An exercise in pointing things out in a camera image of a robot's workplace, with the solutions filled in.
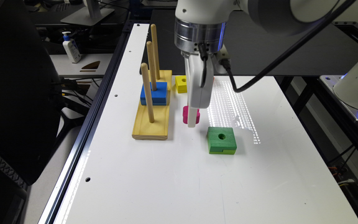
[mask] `green block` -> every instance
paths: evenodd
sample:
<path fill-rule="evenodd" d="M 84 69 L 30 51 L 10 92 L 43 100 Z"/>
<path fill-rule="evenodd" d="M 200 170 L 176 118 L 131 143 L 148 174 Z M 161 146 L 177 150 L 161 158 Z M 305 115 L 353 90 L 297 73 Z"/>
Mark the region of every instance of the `green block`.
<path fill-rule="evenodd" d="M 209 127 L 208 149 L 210 154 L 233 155 L 237 149 L 233 129 Z"/>
<path fill-rule="evenodd" d="M 210 154 L 225 154 L 225 155 L 234 155 L 236 150 L 223 150 L 223 152 L 209 152 Z"/>

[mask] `pink block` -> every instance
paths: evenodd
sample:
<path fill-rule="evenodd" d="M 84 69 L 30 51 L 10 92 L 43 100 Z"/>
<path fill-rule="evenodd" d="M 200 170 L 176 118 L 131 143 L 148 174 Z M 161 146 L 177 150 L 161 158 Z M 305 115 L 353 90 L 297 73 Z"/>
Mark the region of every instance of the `pink block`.
<path fill-rule="evenodd" d="M 183 107 L 183 122 L 187 124 L 187 116 L 189 113 L 189 106 Z M 196 124 L 198 124 L 200 121 L 200 109 L 197 109 L 197 118 L 196 118 Z"/>

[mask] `spray bottle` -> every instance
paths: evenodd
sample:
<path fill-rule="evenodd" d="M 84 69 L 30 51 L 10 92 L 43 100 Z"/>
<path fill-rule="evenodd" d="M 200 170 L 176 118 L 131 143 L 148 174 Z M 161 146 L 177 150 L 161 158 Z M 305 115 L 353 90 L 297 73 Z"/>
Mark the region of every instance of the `spray bottle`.
<path fill-rule="evenodd" d="M 63 38 L 65 40 L 63 42 L 63 47 L 66 50 L 68 59 L 72 63 L 77 63 L 81 60 L 81 55 L 80 55 L 80 52 L 78 51 L 78 47 L 75 44 L 75 41 L 67 35 L 69 33 L 71 33 L 71 32 L 62 32 Z"/>

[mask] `screw hole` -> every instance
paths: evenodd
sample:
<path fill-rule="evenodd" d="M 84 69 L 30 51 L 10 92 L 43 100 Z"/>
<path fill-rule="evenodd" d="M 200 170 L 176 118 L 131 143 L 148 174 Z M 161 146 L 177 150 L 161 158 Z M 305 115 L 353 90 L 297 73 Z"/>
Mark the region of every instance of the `screw hole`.
<path fill-rule="evenodd" d="M 224 134 L 219 134 L 218 135 L 218 138 L 221 139 L 221 140 L 225 140 L 226 139 L 226 136 Z"/>

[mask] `black cable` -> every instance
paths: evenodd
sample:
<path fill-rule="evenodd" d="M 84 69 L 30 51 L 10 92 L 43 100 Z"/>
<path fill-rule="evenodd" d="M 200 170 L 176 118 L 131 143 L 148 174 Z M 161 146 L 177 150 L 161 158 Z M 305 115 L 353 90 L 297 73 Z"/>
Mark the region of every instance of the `black cable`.
<path fill-rule="evenodd" d="M 100 86 L 96 83 L 96 81 L 94 80 L 94 78 L 92 78 L 94 84 L 99 88 Z"/>
<path fill-rule="evenodd" d="M 91 101 L 93 101 L 93 99 L 92 98 L 90 98 L 90 97 L 88 97 L 87 95 L 84 95 L 85 97 L 87 97 L 88 99 L 90 99 Z"/>
<path fill-rule="evenodd" d="M 77 94 L 72 94 L 72 93 L 66 93 L 66 92 L 61 92 L 62 95 L 69 95 L 69 96 L 75 96 L 77 97 L 81 102 L 87 104 L 88 106 L 91 106 L 92 104 L 90 102 L 88 102 L 86 99 L 78 96 Z"/>
<path fill-rule="evenodd" d="M 258 75 L 256 75 L 253 79 L 247 82 L 240 88 L 237 88 L 236 83 L 234 81 L 233 74 L 231 73 L 230 64 L 228 67 L 223 67 L 227 70 L 229 74 L 230 82 L 232 84 L 233 90 L 236 93 L 240 93 L 256 82 L 258 82 L 261 78 L 266 76 L 270 71 L 272 71 L 277 65 L 281 64 L 285 59 L 287 59 L 293 52 L 297 51 L 300 47 L 302 47 L 305 43 L 307 43 L 310 39 L 312 39 L 316 34 L 318 34 L 321 30 L 323 30 L 326 26 L 328 26 L 332 21 L 341 15 L 349 6 L 351 6 L 356 0 L 346 0 L 341 6 L 339 6 L 335 11 L 330 13 L 322 22 L 320 22 L 317 26 L 315 26 L 311 31 L 309 31 L 306 35 L 304 35 L 300 40 L 298 40 L 295 44 L 293 44 L 288 50 L 282 53 L 278 58 L 276 58 L 270 65 L 264 68 Z"/>
<path fill-rule="evenodd" d="M 327 164 L 330 164 L 330 163 L 336 161 L 337 159 L 339 159 L 340 157 L 342 157 L 345 153 L 349 152 L 352 149 L 352 147 L 353 147 L 353 144 L 351 144 L 345 151 L 341 152 L 334 159 L 331 159 L 330 161 L 328 161 Z"/>
<path fill-rule="evenodd" d="M 76 79 L 74 79 L 74 80 L 86 80 L 86 79 L 91 79 L 91 78 L 76 78 Z"/>
<path fill-rule="evenodd" d="M 353 153 L 356 151 L 356 148 L 353 149 L 353 151 L 351 152 L 351 154 L 349 155 L 349 157 L 345 160 L 345 162 L 342 164 L 342 166 L 338 169 L 337 173 L 341 173 L 341 170 L 343 169 L 343 167 L 346 165 L 346 163 L 349 161 L 349 159 L 352 157 Z"/>
<path fill-rule="evenodd" d="M 120 8 L 123 8 L 123 9 L 126 9 L 126 10 L 129 11 L 129 9 L 127 7 L 117 6 L 117 5 L 113 5 L 113 4 L 110 4 L 110 3 L 105 3 L 105 2 L 102 2 L 102 1 L 97 1 L 97 2 L 101 3 L 101 4 L 109 5 L 109 6 L 120 7 Z"/>
<path fill-rule="evenodd" d="M 201 88 L 203 88 L 205 86 L 205 80 L 206 80 L 206 61 L 208 60 L 208 53 L 204 43 L 198 44 L 198 50 L 200 51 L 200 57 L 204 63 L 203 76 L 201 82 Z"/>
<path fill-rule="evenodd" d="M 118 2 L 118 1 L 123 1 L 123 0 L 112 0 L 112 1 L 109 1 L 109 2 L 107 2 L 107 4 L 105 4 L 104 6 L 102 6 L 100 9 L 106 7 L 108 4 L 111 4 L 112 2 Z"/>
<path fill-rule="evenodd" d="M 80 97 L 80 96 L 79 96 L 79 94 L 77 94 L 77 92 L 76 92 L 75 90 L 73 90 L 73 89 L 71 89 L 71 90 L 72 90 L 72 91 L 73 91 L 73 93 L 77 96 L 77 98 L 78 98 L 78 99 L 80 99 L 80 101 L 81 101 L 81 102 L 86 103 L 88 106 L 91 106 L 91 105 L 92 105 L 92 103 L 90 103 L 90 102 L 89 102 L 89 101 L 87 101 L 86 99 L 84 99 L 84 98 Z"/>

